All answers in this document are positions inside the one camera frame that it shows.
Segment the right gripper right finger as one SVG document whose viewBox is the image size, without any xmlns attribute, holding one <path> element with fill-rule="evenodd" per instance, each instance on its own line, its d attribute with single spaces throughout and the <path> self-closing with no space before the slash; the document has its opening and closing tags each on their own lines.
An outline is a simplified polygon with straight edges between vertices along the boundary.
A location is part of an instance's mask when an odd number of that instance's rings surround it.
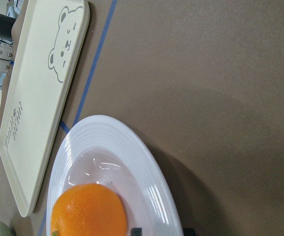
<svg viewBox="0 0 284 236">
<path fill-rule="evenodd" d="M 197 236 L 195 229 L 193 228 L 183 228 L 184 236 Z"/>
</svg>

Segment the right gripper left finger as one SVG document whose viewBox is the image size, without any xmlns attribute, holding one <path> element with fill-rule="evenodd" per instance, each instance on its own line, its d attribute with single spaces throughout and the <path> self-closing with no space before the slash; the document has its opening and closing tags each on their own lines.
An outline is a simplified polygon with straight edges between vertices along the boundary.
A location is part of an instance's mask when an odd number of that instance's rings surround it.
<svg viewBox="0 0 284 236">
<path fill-rule="evenodd" d="M 142 236 L 142 228 L 132 228 L 130 236 Z"/>
</svg>

